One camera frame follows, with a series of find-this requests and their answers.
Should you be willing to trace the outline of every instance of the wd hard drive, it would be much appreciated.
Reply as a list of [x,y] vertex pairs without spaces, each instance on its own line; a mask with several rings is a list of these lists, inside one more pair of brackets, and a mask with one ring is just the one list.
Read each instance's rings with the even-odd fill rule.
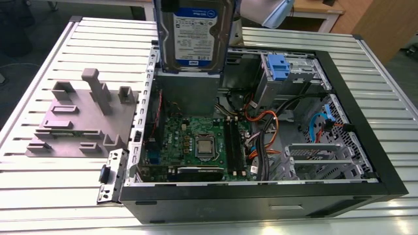
[[165,72],[221,73],[236,0],[154,0]]

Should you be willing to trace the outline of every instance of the hard drive label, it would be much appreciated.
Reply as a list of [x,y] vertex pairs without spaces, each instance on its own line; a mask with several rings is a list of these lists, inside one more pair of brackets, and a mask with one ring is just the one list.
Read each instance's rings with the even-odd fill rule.
[[217,21],[216,9],[183,7],[174,14],[175,58],[183,66],[210,64],[216,42],[210,29]]

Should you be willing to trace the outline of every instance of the side panel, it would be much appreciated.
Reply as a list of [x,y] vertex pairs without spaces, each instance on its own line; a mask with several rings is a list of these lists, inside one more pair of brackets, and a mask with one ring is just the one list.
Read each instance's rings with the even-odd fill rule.
[[318,56],[318,60],[328,75],[329,81],[333,85],[336,95],[344,107],[344,111],[348,115],[350,123],[353,123],[356,126],[354,132],[357,134],[360,143],[362,144],[362,148],[369,156],[369,161],[378,174],[378,178],[385,183],[389,194],[396,195],[395,197],[388,197],[388,200],[393,199],[401,195],[408,194],[409,192],[390,163],[386,152],[373,132],[365,114],[360,109],[358,103],[353,97],[348,84],[341,76],[329,53],[325,51],[317,51],[316,54]]
[[369,196],[123,201],[142,223],[273,220],[337,216]]

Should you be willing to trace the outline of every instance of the chip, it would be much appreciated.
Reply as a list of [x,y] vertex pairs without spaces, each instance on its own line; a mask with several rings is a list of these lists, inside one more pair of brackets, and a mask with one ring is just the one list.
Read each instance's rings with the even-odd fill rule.
[[200,145],[198,153],[213,153],[212,141],[198,141],[198,145]]

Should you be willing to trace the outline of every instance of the slatted metal surface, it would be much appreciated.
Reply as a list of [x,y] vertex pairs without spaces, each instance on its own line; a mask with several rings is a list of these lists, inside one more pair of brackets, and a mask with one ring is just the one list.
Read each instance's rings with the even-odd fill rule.
[[[385,70],[373,60],[365,45],[350,35],[246,28],[245,43],[268,47],[318,49],[330,52],[345,81],[381,140],[411,194],[341,215],[337,219],[297,222],[206,224],[212,230],[197,233],[254,234],[264,231],[312,234],[324,231],[352,233],[352,226],[380,233],[418,233],[418,124],[417,112]],[[34,79],[26,96],[0,132],[0,231],[63,230],[129,227],[118,233],[158,234],[197,229],[197,225],[141,226],[123,206],[97,206],[99,172],[105,158],[29,158],[25,156],[54,95],[57,81],[71,81],[77,89],[85,68],[101,70],[109,89],[143,87],[155,23],[85,18],[70,23],[58,45]]]

